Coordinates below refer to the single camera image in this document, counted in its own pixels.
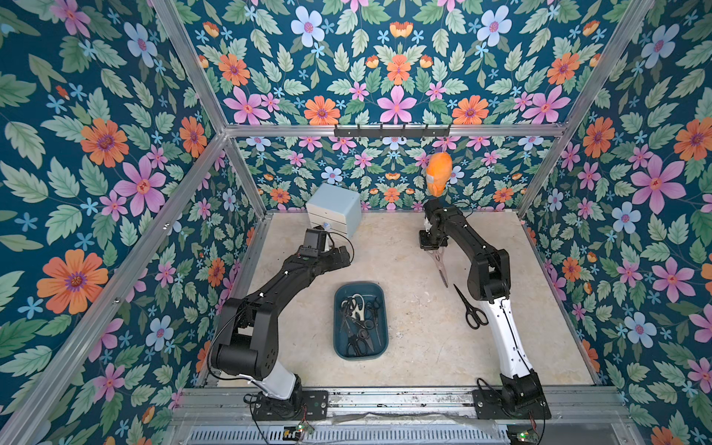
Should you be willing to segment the pink handled scissors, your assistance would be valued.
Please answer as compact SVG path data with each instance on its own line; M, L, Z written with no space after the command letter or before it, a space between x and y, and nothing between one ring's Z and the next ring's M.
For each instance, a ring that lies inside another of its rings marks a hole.
M437 270L438 270L439 276L441 277L441 281L442 281L443 285L445 285L445 287L448 288L449 280L448 280L447 271L446 271L446 267L445 267L444 259L443 259L444 248L438 248L437 250L430 250L429 255L433 259L433 261L437 267Z

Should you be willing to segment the teal plastic storage box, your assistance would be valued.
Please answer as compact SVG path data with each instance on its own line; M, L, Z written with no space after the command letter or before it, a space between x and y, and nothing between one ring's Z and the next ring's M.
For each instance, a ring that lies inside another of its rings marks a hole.
M366 319L366 304L374 297L381 298L383 309L381 310L381 325L380 334L377 336L371 331L374 350L370 350L363 357L352 357L347 354L347 333L343 326L343 321L346 317L344 307L342 306L346 298L353 294L361 294L365 298L365 319ZM383 289L377 283L373 282L353 282L340 287L334 300L334 330L333 330L333 346L334 350L341 359L346 361L364 361L374 360L380 357L389 346L389 324L387 308L385 304L385 294Z

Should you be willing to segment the cream kitchen shears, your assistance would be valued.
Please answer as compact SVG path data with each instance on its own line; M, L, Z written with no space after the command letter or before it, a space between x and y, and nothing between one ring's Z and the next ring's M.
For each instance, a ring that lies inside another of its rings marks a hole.
M358 322L365 320L365 298L361 294L356 293L346 298L342 306L346 317Z

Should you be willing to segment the blue black handled scissors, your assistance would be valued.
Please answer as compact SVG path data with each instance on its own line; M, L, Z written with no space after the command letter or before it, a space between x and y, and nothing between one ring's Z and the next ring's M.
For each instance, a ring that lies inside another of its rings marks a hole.
M354 320L347 317L343 321L343 326L346 328L347 337L347 354L352 357L363 357L370 350L366 344L358 337L358 327Z

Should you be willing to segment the black scissors silver blades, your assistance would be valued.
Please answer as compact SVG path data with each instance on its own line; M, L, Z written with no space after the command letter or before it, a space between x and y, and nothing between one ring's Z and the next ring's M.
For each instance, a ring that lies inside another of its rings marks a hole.
M368 319L355 319L354 323L358 327L358 337L366 344L368 350L374 350L371 331L375 328L375 323Z

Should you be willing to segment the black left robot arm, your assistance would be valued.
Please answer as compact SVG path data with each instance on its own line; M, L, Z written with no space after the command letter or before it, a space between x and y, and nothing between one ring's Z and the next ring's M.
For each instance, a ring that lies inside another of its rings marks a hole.
M300 248L258 290L228 300L209 349L209 372L221 380L246 380L274 400L291 399L298 377L278 359L279 317L318 276L346 268L351 262L344 246L320 252Z

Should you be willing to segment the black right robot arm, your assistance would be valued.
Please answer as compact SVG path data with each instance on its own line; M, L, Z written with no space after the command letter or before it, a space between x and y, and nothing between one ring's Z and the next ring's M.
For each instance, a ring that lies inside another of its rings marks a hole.
M443 284L449 285L443 257L451 241L470 261L467 289L454 290L465 305L468 326L473 330L482 326L491 329L502 382L496 402L508 415L527 408L545 408L543 385L524 351L513 317L508 252L487 242L456 207L446 207L432 198L424 205L424 211L420 248L434 261Z

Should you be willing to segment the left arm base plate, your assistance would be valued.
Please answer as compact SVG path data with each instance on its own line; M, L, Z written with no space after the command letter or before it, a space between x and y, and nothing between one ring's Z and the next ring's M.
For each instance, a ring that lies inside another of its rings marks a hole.
M326 390L295 391L288 400L257 396L252 413L258 421L317 421L327 417L329 392Z

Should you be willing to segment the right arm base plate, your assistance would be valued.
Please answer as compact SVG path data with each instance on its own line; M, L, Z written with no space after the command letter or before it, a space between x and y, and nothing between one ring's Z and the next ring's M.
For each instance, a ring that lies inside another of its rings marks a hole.
M516 400L497 389L474 389L473 404L481 420L547 420L552 418L548 400L542 391L524 400Z

